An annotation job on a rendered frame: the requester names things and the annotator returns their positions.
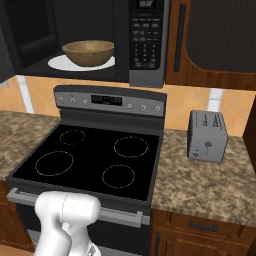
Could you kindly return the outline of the brown wooden base cupboard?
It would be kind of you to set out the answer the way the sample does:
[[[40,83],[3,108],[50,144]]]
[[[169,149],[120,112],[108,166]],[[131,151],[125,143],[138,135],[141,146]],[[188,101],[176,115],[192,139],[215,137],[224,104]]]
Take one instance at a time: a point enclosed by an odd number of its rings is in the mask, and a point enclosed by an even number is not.
[[[34,244],[18,216],[16,204],[8,201],[9,192],[7,183],[0,180],[0,244],[33,252]]]

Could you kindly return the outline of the brown wooden base cupboard door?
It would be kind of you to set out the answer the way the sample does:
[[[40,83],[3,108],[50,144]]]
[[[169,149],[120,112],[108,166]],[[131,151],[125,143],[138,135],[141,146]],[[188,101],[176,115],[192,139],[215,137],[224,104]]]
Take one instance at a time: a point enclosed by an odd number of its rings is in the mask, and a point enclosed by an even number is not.
[[[160,232],[159,256],[256,256],[256,242],[245,245],[156,227],[152,228],[150,256],[154,256],[156,232]]]

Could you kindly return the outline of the wooden bowl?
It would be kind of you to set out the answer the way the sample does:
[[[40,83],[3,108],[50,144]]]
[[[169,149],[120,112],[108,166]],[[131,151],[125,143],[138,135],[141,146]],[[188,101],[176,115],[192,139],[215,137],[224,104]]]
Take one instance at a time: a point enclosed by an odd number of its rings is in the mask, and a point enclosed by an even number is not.
[[[74,64],[95,67],[105,64],[114,55],[114,43],[104,40],[75,41],[64,45],[62,50]]]

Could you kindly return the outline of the black microwave oven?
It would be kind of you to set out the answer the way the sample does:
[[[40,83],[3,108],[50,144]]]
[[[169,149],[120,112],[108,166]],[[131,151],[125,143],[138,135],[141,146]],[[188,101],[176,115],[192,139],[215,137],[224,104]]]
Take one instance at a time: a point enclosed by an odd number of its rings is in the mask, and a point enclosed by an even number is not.
[[[3,0],[24,76],[125,82],[160,88],[170,0]],[[70,42],[114,43],[115,65],[56,70],[48,61]]]

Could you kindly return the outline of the black microwave door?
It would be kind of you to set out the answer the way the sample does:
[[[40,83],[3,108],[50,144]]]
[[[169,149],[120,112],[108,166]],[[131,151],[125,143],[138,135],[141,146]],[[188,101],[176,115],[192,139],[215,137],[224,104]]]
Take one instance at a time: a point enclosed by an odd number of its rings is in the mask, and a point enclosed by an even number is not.
[[[0,83],[20,75],[22,67],[14,37],[6,14],[4,1],[0,0]]]

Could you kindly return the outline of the grey toaster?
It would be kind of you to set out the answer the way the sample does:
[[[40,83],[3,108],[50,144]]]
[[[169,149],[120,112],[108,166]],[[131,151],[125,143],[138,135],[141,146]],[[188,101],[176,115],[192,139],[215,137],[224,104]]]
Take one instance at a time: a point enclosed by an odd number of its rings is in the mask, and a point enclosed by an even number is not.
[[[187,157],[221,163],[228,142],[221,112],[192,110],[187,131]]]

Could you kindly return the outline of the brown cupboard door dark panel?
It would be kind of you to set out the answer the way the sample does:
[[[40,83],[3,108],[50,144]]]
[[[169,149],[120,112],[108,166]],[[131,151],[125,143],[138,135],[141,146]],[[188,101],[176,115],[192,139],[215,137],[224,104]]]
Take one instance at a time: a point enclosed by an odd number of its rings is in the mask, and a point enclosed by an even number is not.
[[[186,4],[174,72],[180,4]],[[171,0],[165,82],[256,91],[256,0]]]

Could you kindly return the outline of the black and grey stove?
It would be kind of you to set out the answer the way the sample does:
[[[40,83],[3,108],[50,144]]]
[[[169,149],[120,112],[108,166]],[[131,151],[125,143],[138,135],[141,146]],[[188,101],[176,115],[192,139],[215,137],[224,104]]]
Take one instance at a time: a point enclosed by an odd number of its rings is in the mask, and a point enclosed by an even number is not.
[[[61,119],[8,175],[10,191],[89,194],[102,208],[140,211],[140,228],[97,220],[88,231],[102,256],[149,256],[166,94],[58,85],[54,97]],[[38,241],[41,227],[34,206],[15,204],[31,240]]]

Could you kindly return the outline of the white microwave turntable plate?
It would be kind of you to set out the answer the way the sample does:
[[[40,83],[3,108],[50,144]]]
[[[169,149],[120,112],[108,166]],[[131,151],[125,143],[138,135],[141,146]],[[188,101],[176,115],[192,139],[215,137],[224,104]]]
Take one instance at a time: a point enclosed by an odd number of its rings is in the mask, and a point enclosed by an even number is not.
[[[115,65],[115,58],[111,57],[106,63],[95,67],[81,67],[74,64],[66,55],[54,57],[48,61],[48,66],[61,71],[82,72],[102,70]]]

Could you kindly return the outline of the brown wooden drawer front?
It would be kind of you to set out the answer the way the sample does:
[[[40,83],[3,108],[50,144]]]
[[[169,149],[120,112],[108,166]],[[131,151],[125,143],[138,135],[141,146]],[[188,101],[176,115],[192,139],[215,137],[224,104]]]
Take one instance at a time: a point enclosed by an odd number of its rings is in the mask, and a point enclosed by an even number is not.
[[[162,210],[152,210],[152,221],[154,225],[166,230],[184,231],[245,245],[251,245],[256,239],[255,227]]]

